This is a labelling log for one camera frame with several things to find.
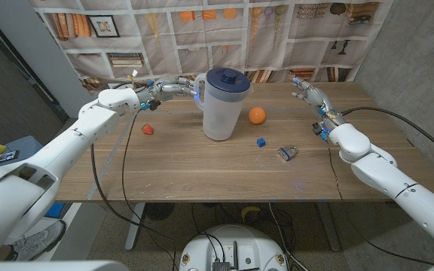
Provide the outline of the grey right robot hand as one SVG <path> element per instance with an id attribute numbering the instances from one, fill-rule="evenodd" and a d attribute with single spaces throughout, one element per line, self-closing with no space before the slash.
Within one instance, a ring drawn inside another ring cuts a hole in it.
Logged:
<path id="1" fill-rule="evenodd" d="M 320 88 L 298 77 L 294 77 L 292 83 L 300 90 L 299 93 L 292 95 L 305 101 L 321 118 L 321 121 L 313 124 L 313 131 L 316 135 L 329 134 L 336 127 L 346 123 L 342 114 L 335 110 L 329 97 Z"/>

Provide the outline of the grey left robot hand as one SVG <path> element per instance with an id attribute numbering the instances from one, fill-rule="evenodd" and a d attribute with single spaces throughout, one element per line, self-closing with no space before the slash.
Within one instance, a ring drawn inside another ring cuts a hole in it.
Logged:
<path id="1" fill-rule="evenodd" d="M 175 96 L 196 96 L 194 81 L 183 77 L 167 77 L 156 80 L 150 87 L 136 92 L 140 102 L 165 102 Z"/>

